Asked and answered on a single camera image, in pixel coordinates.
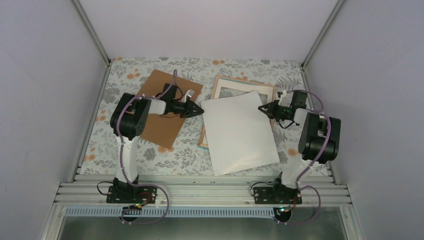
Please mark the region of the white mat board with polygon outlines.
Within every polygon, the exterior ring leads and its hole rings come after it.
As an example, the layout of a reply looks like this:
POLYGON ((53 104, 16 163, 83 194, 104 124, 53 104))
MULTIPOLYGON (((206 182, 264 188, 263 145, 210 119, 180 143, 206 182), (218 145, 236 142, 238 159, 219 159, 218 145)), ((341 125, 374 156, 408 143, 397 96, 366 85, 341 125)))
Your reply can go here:
POLYGON ((219 139, 229 137, 231 146, 242 137, 258 137, 271 141, 274 122, 261 113, 258 107, 276 100, 277 87, 239 79, 219 77, 216 80, 211 99, 201 102, 203 129, 199 147, 217 150, 224 144, 219 139))

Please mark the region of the wooden picture frame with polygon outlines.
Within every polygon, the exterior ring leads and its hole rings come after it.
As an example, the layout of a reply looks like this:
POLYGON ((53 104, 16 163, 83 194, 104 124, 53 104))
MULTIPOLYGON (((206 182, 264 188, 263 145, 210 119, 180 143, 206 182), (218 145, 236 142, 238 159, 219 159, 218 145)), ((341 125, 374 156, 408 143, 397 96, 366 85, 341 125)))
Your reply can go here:
POLYGON ((250 92, 257 92, 261 105, 276 100, 277 87, 244 79, 217 75, 210 99, 235 97, 250 92))

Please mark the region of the sunflower photo print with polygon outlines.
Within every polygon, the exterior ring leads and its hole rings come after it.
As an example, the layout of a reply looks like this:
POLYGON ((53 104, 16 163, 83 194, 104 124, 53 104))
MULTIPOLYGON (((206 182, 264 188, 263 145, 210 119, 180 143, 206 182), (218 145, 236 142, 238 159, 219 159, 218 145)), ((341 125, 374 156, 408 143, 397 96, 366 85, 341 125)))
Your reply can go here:
POLYGON ((201 102, 215 176, 279 162, 269 118, 259 111, 256 91, 201 102))

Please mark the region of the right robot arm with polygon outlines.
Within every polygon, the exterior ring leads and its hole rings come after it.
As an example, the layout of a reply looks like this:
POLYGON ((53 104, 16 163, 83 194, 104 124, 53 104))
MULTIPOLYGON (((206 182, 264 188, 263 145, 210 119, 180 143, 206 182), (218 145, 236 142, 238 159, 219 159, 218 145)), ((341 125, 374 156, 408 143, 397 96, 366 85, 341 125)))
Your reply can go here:
POLYGON ((277 180, 281 183, 271 189, 271 198, 278 204, 284 203, 290 197, 287 186, 300 188, 299 183, 315 167, 326 165, 336 159, 339 153, 342 121, 330 117, 320 109, 309 109, 309 96, 319 97, 307 90, 291 90, 292 98, 289 105, 281 102, 286 91, 278 92, 278 98, 270 103, 260 105, 258 110, 269 119, 275 120, 282 129, 292 125, 302 127, 298 142, 298 152, 301 159, 292 163, 286 171, 281 172, 277 180))

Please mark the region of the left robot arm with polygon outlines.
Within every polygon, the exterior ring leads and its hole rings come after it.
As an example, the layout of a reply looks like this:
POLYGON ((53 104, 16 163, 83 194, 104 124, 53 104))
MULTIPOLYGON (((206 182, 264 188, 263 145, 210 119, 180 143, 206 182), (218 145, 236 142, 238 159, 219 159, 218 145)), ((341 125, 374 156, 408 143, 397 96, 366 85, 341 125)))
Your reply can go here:
POLYGON ((110 120, 110 126, 116 135, 120 169, 113 180, 111 192, 119 192, 124 201, 131 203, 139 197, 139 174, 136 169, 137 141, 147 124, 149 115, 160 117, 172 113, 180 118, 192 118, 204 113, 204 110, 191 100, 194 90, 189 89, 177 98, 180 88, 166 83, 163 91, 154 96, 134 95, 125 92, 120 98, 110 120))

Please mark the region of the floral table mat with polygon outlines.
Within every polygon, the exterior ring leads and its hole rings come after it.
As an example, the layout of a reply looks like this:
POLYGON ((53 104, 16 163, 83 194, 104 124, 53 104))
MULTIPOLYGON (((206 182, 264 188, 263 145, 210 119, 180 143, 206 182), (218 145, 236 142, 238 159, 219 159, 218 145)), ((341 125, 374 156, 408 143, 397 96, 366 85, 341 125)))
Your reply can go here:
MULTIPOLYGON (((116 137, 111 115, 125 92, 136 94, 154 70, 201 84, 198 102, 211 97, 216 76, 237 78, 276 86, 278 91, 302 89, 301 65, 294 60, 207 59, 168 57, 117 57, 95 119, 80 172, 84 175, 114 175, 119 168, 116 137)), ((207 149, 198 142, 203 128, 201 116, 185 120, 171 148, 139 139, 137 169, 140 175, 212 176, 207 149)))

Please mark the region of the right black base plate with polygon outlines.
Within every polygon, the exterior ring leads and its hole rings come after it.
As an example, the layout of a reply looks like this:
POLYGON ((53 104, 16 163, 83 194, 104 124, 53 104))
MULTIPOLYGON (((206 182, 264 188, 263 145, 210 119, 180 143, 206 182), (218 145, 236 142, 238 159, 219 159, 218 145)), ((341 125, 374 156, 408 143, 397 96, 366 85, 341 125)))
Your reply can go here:
POLYGON ((255 186, 250 190, 257 205, 300 205, 302 194, 298 189, 282 186, 275 189, 270 186, 255 186))

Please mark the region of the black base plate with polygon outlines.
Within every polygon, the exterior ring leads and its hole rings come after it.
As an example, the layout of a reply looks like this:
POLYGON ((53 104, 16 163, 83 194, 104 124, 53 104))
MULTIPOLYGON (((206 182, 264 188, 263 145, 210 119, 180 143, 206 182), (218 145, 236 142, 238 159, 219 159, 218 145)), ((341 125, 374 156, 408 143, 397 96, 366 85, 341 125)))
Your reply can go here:
POLYGON ((302 194, 298 189, 282 186, 275 189, 270 186, 255 186, 250 190, 257 205, 300 205, 302 194))
POLYGON ((154 186, 111 186, 108 189, 106 202, 109 204, 154 204, 157 190, 154 186))

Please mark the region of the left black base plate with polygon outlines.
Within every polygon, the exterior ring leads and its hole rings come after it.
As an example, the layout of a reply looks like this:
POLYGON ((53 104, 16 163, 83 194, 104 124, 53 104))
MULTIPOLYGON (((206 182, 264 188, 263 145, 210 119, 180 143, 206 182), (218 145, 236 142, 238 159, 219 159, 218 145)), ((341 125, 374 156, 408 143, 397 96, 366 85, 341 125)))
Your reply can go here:
POLYGON ((109 204, 154 204, 157 190, 154 186, 111 186, 108 189, 106 202, 109 204))

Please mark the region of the aluminium mounting rail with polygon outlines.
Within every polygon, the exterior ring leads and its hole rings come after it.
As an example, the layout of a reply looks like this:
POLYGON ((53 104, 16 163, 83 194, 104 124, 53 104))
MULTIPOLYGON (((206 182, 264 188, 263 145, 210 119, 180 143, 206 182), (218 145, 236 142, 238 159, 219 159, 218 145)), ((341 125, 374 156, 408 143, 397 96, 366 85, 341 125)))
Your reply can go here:
MULTIPOLYGON (((113 175, 77 174, 73 182, 59 185, 54 204, 95 205, 106 204, 106 197, 98 191, 108 189, 105 181, 112 181, 113 175)), ((251 207, 254 200, 250 195, 251 184, 271 182, 272 176, 172 176, 140 175, 140 182, 153 183, 168 194, 172 207, 251 207)), ((302 190, 302 206, 315 207, 321 200, 323 207, 352 205, 346 185, 336 185, 332 177, 312 176, 304 180, 318 190, 302 190)))

